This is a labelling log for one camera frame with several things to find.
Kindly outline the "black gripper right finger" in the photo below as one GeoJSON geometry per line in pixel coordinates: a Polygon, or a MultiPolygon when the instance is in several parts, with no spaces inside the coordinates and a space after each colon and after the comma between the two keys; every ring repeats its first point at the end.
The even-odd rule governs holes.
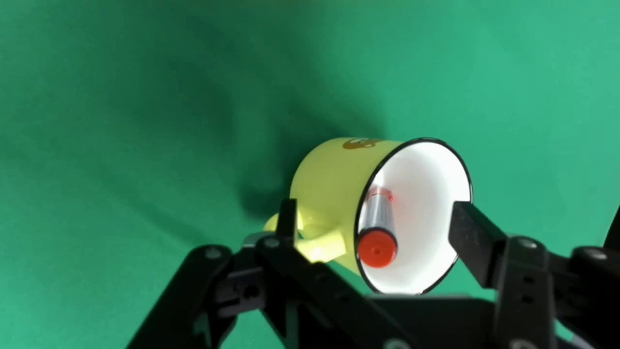
{"type": "Polygon", "coordinates": [[[578,349],[560,342],[555,322],[593,349],[620,347],[620,210],[601,247],[558,256],[531,237],[508,237],[475,204],[456,202],[450,245],[479,285],[496,291],[500,349],[578,349]]]}

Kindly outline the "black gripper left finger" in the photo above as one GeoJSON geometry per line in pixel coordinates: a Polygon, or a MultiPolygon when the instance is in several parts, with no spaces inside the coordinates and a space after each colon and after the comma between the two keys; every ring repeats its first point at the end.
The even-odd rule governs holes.
{"type": "Polygon", "coordinates": [[[221,349],[245,313],[260,313],[285,349],[415,349],[405,330],[330,266],[293,245],[297,202],[285,200],[274,233],[239,252],[194,249],[128,349],[221,349]]]}

